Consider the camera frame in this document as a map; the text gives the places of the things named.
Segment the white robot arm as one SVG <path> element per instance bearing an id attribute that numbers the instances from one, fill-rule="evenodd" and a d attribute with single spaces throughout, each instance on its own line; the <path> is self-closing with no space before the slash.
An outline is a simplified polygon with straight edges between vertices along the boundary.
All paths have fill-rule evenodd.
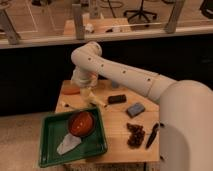
<path id="1" fill-rule="evenodd" d="M 89 42 L 71 54 L 72 80 L 81 87 L 97 73 L 159 105 L 160 171 L 213 171 L 213 90 L 193 81 L 106 60 Z"/>

